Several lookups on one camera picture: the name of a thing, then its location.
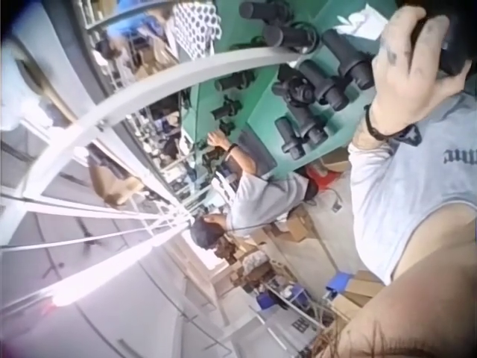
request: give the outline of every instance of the dark hair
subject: dark hair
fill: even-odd
[[[118,52],[111,47],[110,39],[104,35],[101,40],[95,44],[95,50],[101,54],[105,60],[112,60],[118,56]]]
[[[191,237],[197,246],[206,250],[213,248],[217,241],[225,234],[219,224],[205,222],[203,217],[195,220],[191,226]]]

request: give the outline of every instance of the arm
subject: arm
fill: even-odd
[[[220,147],[225,151],[228,151],[232,145],[225,134],[220,130],[209,133],[207,139],[210,145],[214,147]],[[242,151],[238,146],[232,149],[230,156],[232,156],[232,158],[237,162],[242,171],[251,175],[256,175],[255,160],[253,160],[247,153]]]

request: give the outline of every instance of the gray t-shirt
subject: gray t-shirt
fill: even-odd
[[[227,229],[246,236],[274,222],[304,199],[307,186],[308,179],[297,173],[266,180],[244,172],[227,214]]]
[[[448,98],[418,128],[423,141],[362,151],[350,145],[356,247],[363,263],[391,282],[412,233],[447,204],[477,210],[477,103]]]

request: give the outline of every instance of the green panel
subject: green panel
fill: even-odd
[[[261,34],[263,24],[255,20],[243,20],[239,16],[239,4],[243,0],[217,0],[218,12],[222,17],[223,37],[215,44],[217,52],[226,51],[234,43],[249,41],[252,37]],[[289,0],[294,9],[295,19],[312,23],[319,33],[338,25],[337,16],[348,17],[359,11],[368,3],[384,16],[389,17],[396,9],[394,0]],[[376,53],[378,44],[374,41],[350,37],[351,43],[361,51]],[[308,58],[316,61],[329,74],[336,74],[338,61],[326,47],[320,47]],[[330,138],[318,148],[306,145],[307,155],[298,161],[293,161],[288,154],[281,151],[282,138],[275,128],[274,121],[286,112],[285,103],[271,93],[271,84],[275,81],[277,67],[256,69],[257,81],[243,91],[228,91],[233,99],[242,102],[244,109],[232,120],[238,129],[248,122],[257,136],[263,141],[274,159],[277,167],[274,174],[284,175],[287,172],[307,164],[330,151],[348,144],[353,136],[363,107],[369,104],[374,96],[374,90],[360,92],[353,85],[348,86],[347,95],[351,104],[339,113],[334,113],[329,107],[316,105],[314,111],[327,119],[327,130]],[[223,103],[223,93],[219,93],[213,86],[213,81],[207,81],[192,89],[192,106],[194,109],[185,114],[183,127],[191,138],[197,142],[206,134],[218,127],[211,110],[220,107]]]
[[[348,17],[351,13],[363,9],[367,3],[385,16],[390,16],[395,10],[393,0],[332,0],[327,2],[313,20],[309,21],[312,21],[321,33],[328,28],[338,25],[337,16]],[[357,38],[350,38],[350,41],[356,48],[362,51],[376,53],[378,49],[378,43],[374,41]],[[309,57],[329,74],[336,74],[338,61],[326,47],[319,48]],[[329,107],[315,105],[314,111],[327,119],[326,129],[329,133],[329,139],[317,148],[310,148],[309,145],[305,145],[306,156],[300,160],[292,160],[288,154],[283,154],[281,150],[283,141],[275,128],[274,121],[286,114],[287,108],[282,100],[271,93],[270,88],[266,89],[260,98],[259,104],[250,116],[249,125],[277,161],[278,165],[274,169],[274,174],[282,176],[322,157],[338,147],[348,144],[362,116],[363,107],[372,101],[374,93],[374,89],[360,92],[353,84],[347,88],[347,95],[352,103],[344,110],[335,113]]]
[[[222,18],[222,38],[215,44],[217,53],[228,51],[228,48],[235,43],[249,42],[253,37],[260,35],[263,29],[263,22],[259,20],[246,20],[239,15],[239,5],[245,0],[217,0],[218,14]],[[255,0],[256,2],[265,2],[265,0]],[[314,14],[326,4],[326,1],[316,0],[290,0],[288,2],[297,19],[311,21]],[[244,109],[232,120],[237,126],[237,131],[232,135],[235,139],[239,131],[249,120],[255,106],[260,101],[262,93],[269,87],[274,80],[277,72],[277,66],[256,69],[257,80],[244,91],[227,91],[226,94],[238,99]],[[194,110],[183,113],[183,129],[195,141],[203,139],[207,133],[216,129],[218,123],[215,123],[211,110],[220,107],[223,104],[224,94],[214,88],[214,80],[204,82],[192,87],[191,103]]]

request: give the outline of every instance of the wristband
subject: wristband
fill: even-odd
[[[380,142],[384,142],[388,139],[395,139],[397,142],[409,144],[409,145],[412,145],[413,147],[417,147],[423,141],[423,137],[420,134],[419,128],[416,125],[409,125],[406,128],[404,128],[402,131],[399,131],[395,134],[391,134],[390,136],[380,133],[371,124],[370,108],[371,106],[369,105],[364,108],[366,110],[366,115],[365,115],[366,127],[367,127],[368,133],[374,139]]]
[[[233,151],[233,149],[236,148],[236,147],[238,147],[238,145],[236,145],[235,143],[230,145],[230,147],[225,152],[225,159],[227,159],[230,156],[230,152]]]
[[[373,125],[371,124],[371,118],[370,118],[370,109],[371,109],[371,106],[370,105],[367,105],[366,107],[364,107],[364,110],[365,110],[365,120],[366,120],[366,129],[367,129],[367,132],[375,139],[375,140],[378,140],[380,142],[384,142],[390,138],[393,138],[395,137],[397,134],[399,133],[396,133],[396,134],[391,134],[390,136],[387,136],[385,134],[382,134],[380,133],[377,129],[375,129],[373,127]]]

